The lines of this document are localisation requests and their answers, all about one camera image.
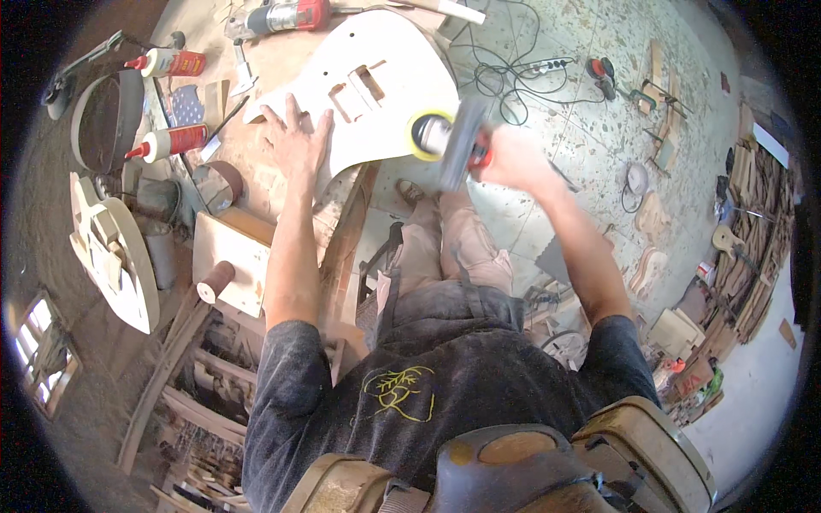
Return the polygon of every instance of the guitar body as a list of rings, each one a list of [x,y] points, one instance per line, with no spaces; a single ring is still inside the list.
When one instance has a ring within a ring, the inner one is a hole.
[[[148,250],[131,211],[118,198],[100,201],[88,177],[71,176],[69,240],[108,305],[126,323],[151,333],[159,321],[159,295]]]
[[[459,107],[453,79],[431,44],[412,23],[389,11],[363,12],[342,22],[294,81],[259,97],[242,121],[262,121],[261,105],[284,120],[288,93],[314,123],[333,109],[317,199],[350,166],[410,154],[408,125],[421,112],[453,116]]]

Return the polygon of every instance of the tile floor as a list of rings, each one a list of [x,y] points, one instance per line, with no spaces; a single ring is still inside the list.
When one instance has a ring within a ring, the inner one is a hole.
[[[494,54],[511,61],[522,56],[520,62],[550,57],[576,60],[567,66],[566,82],[556,93],[544,98],[522,95],[522,103],[508,97],[507,117],[518,116],[523,120],[526,108],[523,129],[538,140],[545,155],[584,187],[576,196],[578,204],[593,216],[600,231],[610,223],[615,225],[610,237],[625,283],[637,269],[648,241],[635,229],[634,214],[625,213],[621,207],[624,172],[628,163],[644,163],[654,155],[653,141],[642,129],[658,129],[664,111],[644,116],[621,96],[607,103],[564,105],[549,100],[601,98],[601,92],[584,69],[588,57],[609,57],[616,69],[617,83],[623,89],[639,86],[648,75],[651,39],[662,42],[662,86],[667,86],[670,66],[676,67],[681,101],[694,113],[681,124],[681,148],[671,177],[661,176],[647,164],[650,188],[661,195],[673,219],[659,244],[670,262],[647,300],[631,296],[635,308],[652,324],[662,309],[674,305],[681,297],[695,267],[709,252],[714,227],[715,176],[724,168],[727,148],[736,139],[738,125],[737,93],[725,96],[719,78],[723,71],[731,84],[739,80],[729,39],[708,13],[688,7],[687,16],[681,16],[677,3],[668,0],[489,0],[487,4],[485,24],[473,25],[453,40],[449,56],[457,78],[461,84],[470,81],[479,61],[501,64]],[[468,5],[482,8],[484,2],[470,1]],[[443,27],[442,32],[453,38],[461,27],[462,23],[455,21]],[[471,36],[473,44],[489,51],[461,46],[471,44]],[[488,87],[500,85],[499,77],[492,73],[483,77]],[[552,90],[563,81],[564,75],[559,71],[529,85]],[[482,90],[488,88],[467,84],[460,87],[460,94],[477,94]],[[495,100],[490,118],[502,122],[498,107]],[[410,215],[393,189],[396,179],[407,178],[432,190],[437,171],[436,164],[413,157],[383,162],[357,262],[387,239],[393,221]],[[516,273],[514,290],[517,295],[523,294],[532,282],[544,279],[534,261],[553,238],[550,221],[528,194],[473,181],[469,181],[468,188],[497,245],[511,252]]]

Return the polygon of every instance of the man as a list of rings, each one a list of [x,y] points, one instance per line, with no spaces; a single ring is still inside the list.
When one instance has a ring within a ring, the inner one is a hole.
[[[541,151],[509,126],[494,131],[493,161],[477,179],[527,191],[550,217],[594,327],[579,372],[522,334],[524,306],[510,297],[507,252],[495,248],[466,192],[441,196],[440,231],[434,200],[406,184],[401,193],[416,209],[403,228],[397,272],[378,287],[377,345],[332,388],[316,328],[311,198],[333,113],[322,115],[313,134],[301,128],[310,121],[292,95],[285,123],[266,107],[263,114],[288,190],[268,263],[268,335],[245,439],[242,486],[254,511],[279,511],[328,452],[363,456],[432,492],[437,451],[459,434],[537,423],[569,437],[625,396],[658,404],[609,248]]]

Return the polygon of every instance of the spindle sander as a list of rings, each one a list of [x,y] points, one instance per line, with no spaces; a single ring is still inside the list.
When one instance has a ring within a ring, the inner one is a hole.
[[[459,104],[456,117],[440,111],[421,112],[408,122],[406,136],[411,152],[426,162],[439,161],[439,190],[459,190],[468,172],[490,164],[493,128],[486,122],[488,111],[487,101],[469,96]],[[581,190],[552,161],[548,162],[571,192]]]

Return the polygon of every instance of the power cord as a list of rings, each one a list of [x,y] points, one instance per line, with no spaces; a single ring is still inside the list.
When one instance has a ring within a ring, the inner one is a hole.
[[[538,79],[541,75],[535,74],[534,76],[527,76],[528,72],[533,72],[536,68],[536,65],[542,64],[547,59],[539,59],[538,61],[530,61],[530,62],[522,62],[527,55],[532,53],[536,48],[536,41],[539,37],[539,29],[541,28],[541,19],[539,18],[538,12],[531,7],[530,5],[520,2],[517,0],[500,0],[501,2],[505,3],[515,3],[519,5],[523,5],[530,9],[533,12],[533,16],[536,19],[536,31],[533,37],[533,42],[530,45],[530,49],[526,52],[517,55],[516,59],[509,62],[508,60],[504,59],[498,53],[495,53],[493,50],[485,48],[481,45],[475,43],[473,38],[473,28],[470,26],[470,22],[465,23],[465,26],[459,30],[453,40],[456,40],[464,31],[467,29],[468,35],[470,36],[470,44],[452,44],[451,48],[471,48],[473,57],[479,63],[476,68],[474,69],[473,73],[473,80],[467,82],[465,84],[458,84],[456,83],[457,88],[462,88],[467,85],[476,84],[476,89],[479,91],[480,94],[486,96],[488,98],[499,99],[499,115],[502,119],[510,124],[515,126],[524,125],[528,117],[530,116],[530,110],[527,108],[524,99],[522,99],[522,94],[527,94],[531,98],[541,99],[546,102],[550,103],[557,103],[559,105],[572,105],[574,103],[603,103],[605,98],[602,96],[599,100],[592,100],[592,99],[577,99],[571,100],[569,102],[563,102],[559,100],[555,100],[552,98],[548,98],[545,96],[546,94],[554,94],[558,91],[562,90],[564,86],[567,84],[567,68],[562,67],[564,71],[564,80],[562,83],[555,89],[547,90],[547,91],[540,91],[530,87],[527,82]],[[488,0],[485,3],[484,9],[482,12],[486,12],[490,5],[490,1]],[[482,52],[490,53],[493,57],[498,59],[502,64],[490,64],[482,59],[479,58],[479,55],[476,53],[477,50]],[[556,57],[551,58],[551,61],[554,60],[564,60],[566,62],[575,62],[575,58],[573,57]],[[488,83],[487,74],[490,73],[491,76],[496,76],[498,79],[499,86],[493,87],[493,85]],[[525,116],[521,121],[519,121],[518,116],[513,112],[513,110],[507,105],[507,102],[510,101],[513,97],[516,97],[518,103],[525,109]],[[515,121],[512,121],[511,118],[506,114],[506,110],[516,117]]]

